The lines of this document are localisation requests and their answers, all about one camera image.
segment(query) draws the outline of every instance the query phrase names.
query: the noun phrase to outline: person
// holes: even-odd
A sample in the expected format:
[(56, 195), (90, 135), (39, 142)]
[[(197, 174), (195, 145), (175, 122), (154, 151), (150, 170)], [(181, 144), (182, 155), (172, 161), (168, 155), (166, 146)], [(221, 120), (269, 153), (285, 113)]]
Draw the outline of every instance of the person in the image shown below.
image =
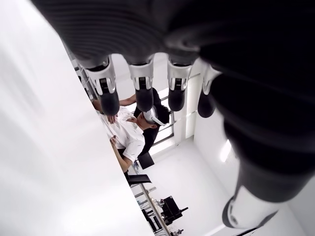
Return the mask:
[[(92, 103), (94, 108), (98, 110), (99, 101), (94, 100)], [(155, 104), (155, 109), (157, 111), (157, 118), (162, 123), (168, 123), (170, 114), (168, 108), (161, 104)], [(117, 160), (122, 171), (125, 173), (145, 146), (144, 131), (157, 129), (159, 124), (148, 123), (142, 112), (136, 118), (124, 106), (120, 107), (114, 120), (111, 120), (112, 117), (99, 115), (106, 126), (107, 135)]]
[[(153, 105), (161, 105), (161, 99), (158, 95), (157, 90), (155, 88), (152, 88), (152, 92), (153, 92)], [(136, 95), (135, 94), (133, 96), (131, 96), (130, 98), (119, 101), (119, 105), (124, 106), (124, 107), (129, 106), (129, 105), (134, 104), (134, 103), (136, 103)], [(95, 102), (94, 108), (100, 112), (102, 111), (102, 108), (101, 108), (99, 101)], [(136, 107), (133, 115), (137, 118), (140, 115), (140, 113), (141, 113), (141, 111), (139, 110), (138, 107)], [(110, 123), (114, 123), (116, 120), (116, 117), (117, 117), (117, 115), (108, 116), (108, 121)], [(157, 138), (159, 128), (160, 128), (160, 125), (158, 125), (157, 128), (154, 128), (154, 129), (148, 128), (148, 129), (144, 130), (143, 136), (145, 139), (145, 145), (143, 147), (143, 150), (139, 154), (139, 156), (147, 153), (150, 150), (150, 148), (152, 147), (152, 145), (154, 144), (154, 142)]]

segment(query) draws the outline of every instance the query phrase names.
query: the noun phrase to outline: white wall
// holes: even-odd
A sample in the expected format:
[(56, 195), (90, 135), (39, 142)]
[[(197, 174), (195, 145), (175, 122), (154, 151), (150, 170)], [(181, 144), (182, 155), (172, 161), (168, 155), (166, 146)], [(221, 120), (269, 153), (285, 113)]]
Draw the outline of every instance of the white wall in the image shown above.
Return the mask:
[(211, 170), (217, 175), (230, 196), (234, 194), (239, 162), (229, 155), (225, 163), (220, 160), (221, 150), (226, 142), (222, 115), (216, 110), (209, 118), (197, 115), (194, 143)]
[[(216, 110), (210, 118), (202, 118), (197, 115), (194, 143), (197, 149), (202, 154), (202, 157), (206, 160), (213, 173), (218, 177), (228, 195), (231, 197), (234, 194), (239, 161), (235, 158), (234, 153), (231, 152), (225, 163), (220, 161), (220, 152), (226, 142), (226, 137), (223, 130), (223, 119), (221, 114)], [(301, 206), (302, 200), (308, 202), (303, 205), (303, 209), (300, 209), (300, 215), (292, 213), (288, 205), (284, 205), (284, 208), (278, 212), (278, 214), (268, 222), (263, 228), (259, 229), (255, 236), (297, 236), (304, 235), (304, 232), (299, 224), (300, 219), (308, 224), (309, 230), (314, 235), (314, 218), (308, 218), (314, 213), (314, 208), (306, 210), (307, 205), (312, 205), (311, 199), (314, 199), (314, 194), (310, 192), (314, 190), (314, 183), (310, 184), (305, 190), (305, 196), (302, 193), (300, 199), (297, 199), (296, 208)], [(215, 236), (223, 236), (223, 231), (218, 232)]]
[(204, 236), (222, 224), (221, 214), (229, 197), (207, 163), (188, 139), (177, 147), (155, 157), (155, 165), (145, 169), (157, 190), (155, 199), (173, 196), (179, 208), (189, 207), (176, 220), (183, 236)]
[(289, 206), (307, 236), (315, 234), (315, 178), (289, 202)]
[(272, 220), (253, 234), (254, 236), (306, 236), (290, 208), (285, 205)]

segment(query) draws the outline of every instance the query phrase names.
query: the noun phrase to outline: vr headset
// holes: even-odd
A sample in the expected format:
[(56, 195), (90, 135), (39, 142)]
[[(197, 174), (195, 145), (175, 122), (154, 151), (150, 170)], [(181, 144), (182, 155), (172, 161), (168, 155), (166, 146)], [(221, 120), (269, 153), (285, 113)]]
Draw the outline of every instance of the vr headset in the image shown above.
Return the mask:
[(143, 113), (144, 118), (146, 119), (147, 123), (149, 124), (159, 124), (161, 126), (165, 126), (166, 124), (162, 123), (158, 119), (158, 113), (155, 106), (153, 106), (149, 111)]

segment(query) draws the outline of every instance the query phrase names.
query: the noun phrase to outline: man's arm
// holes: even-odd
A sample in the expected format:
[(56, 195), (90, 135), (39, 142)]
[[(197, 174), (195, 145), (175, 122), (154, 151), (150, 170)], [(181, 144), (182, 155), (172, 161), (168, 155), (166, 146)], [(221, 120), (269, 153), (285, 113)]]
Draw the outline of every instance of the man's arm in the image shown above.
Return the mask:
[(129, 106), (135, 102), (136, 102), (136, 94), (134, 94), (130, 98), (119, 101), (119, 105), (125, 107), (125, 106)]
[(129, 160), (128, 158), (126, 158), (126, 157), (121, 157), (120, 156), (120, 154), (118, 152), (118, 149), (115, 146), (115, 144), (116, 144), (116, 136), (114, 136), (114, 137), (112, 137), (110, 139), (110, 143), (111, 143), (111, 145), (113, 147), (113, 150), (114, 150), (114, 153), (115, 153), (115, 155), (117, 157), (119, 165), (122, 168), (123, 172), (125, 173), (129, 169), (129, 167), (132, 165), (132, 161)]
[(99, 111), (99, 112), (103, 112), (103, 110), (102, 110), (102, 106), (100, 105), (100, 101), (99, 100), (93, 100), (93, 101), (91, 101), (92, 102), (92, 104), (93, 104), (93, 106), (94, 106), (94, 109), (95, 110), (97, 110), (97, 111)]

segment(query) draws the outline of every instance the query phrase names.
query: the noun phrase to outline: black chair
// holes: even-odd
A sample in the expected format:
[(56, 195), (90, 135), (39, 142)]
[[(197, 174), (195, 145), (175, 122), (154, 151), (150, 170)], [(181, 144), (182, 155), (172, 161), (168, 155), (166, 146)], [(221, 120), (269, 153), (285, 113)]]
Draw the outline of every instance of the black chair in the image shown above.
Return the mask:
[(124, 173), (129, 186), (139, 183), (152, 183), (147, 175), (128, 175), (128, 171)]

